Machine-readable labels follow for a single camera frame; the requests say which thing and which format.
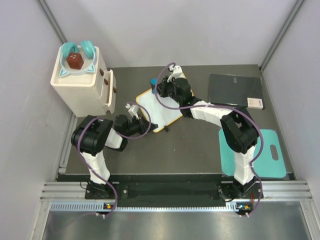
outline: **headphones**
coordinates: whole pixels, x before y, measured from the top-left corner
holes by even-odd
[[[84,40],[80,42],[80,45],[88,59],[93,59],[96,52],[96,48],[93,43],[90,40]],[[63,58],[66,59],[70,53],[79,53],[79,48],[73,41],[68,41],[62,45]]]

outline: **brown cube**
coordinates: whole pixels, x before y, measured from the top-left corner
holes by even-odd
[[[80,70],[84,64],[84,60],[80,53],[70,52],[68,57],[66,58],[66,62],[69,64],[71,69]]]

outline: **teal mat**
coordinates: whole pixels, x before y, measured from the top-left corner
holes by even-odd
[[[264,147],[259,158],[254,161],[253,168],[255,172],[262,178],[283,178],[287,170],[284,157],[281,152],[278,135],[274,130],[261,129],[264,139]],[[219,131],[221,167],[225,175],[233,176],[236,170],[235,154],[228,146],[224,131]],[[278,160],[274,160],[271,153],[271,145],[274,145],[277,151]],[[255,146],[254,156],[259,152],[261,146],[260,138],[258,138]]]

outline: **gray floor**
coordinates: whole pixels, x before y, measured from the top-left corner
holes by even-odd
[[[162,67],[114,68],[117,96],[114,114],[105,116],[114,120],[118,114],[128,114],[124,102],[135,102],[136,97],[150,88],[150,79],[156,78]],[[209,74],[231,74],[260,77],[257,65],[182,66],[194,94],[208,101]],[[293,171],[283,137],[274,115],[264,81],[265,109],[249,109],[261,129],[276,130],[287,173]],[[104,148],[106,165],[112,174],[176,174],[222,173],[218,138],[219,127],[208,122],[181,118],[169,126],[169,132],[150,133],[130,140],[123,152]],[[66,174],[88,174],[79,160],[75,147],[71,148]]]
[[[83,212],[50,212],[62,230]],[[47,224],[44,240],[311,240],[300,203],[263,202],[249,219],[234,212],[115,212],[84,216],[60,234]]]

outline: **gray wall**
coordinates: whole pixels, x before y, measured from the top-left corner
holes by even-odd
[[[308,0],[264,75],[295,172],[320,211],[320,1]]]
[[[22,240],[53,180],[70,111],[50,86],[60,43],[36,1],[2,1],[0,22],[0,239]]]
[[[261,64],[296,0],[47,0],[107,67]]]

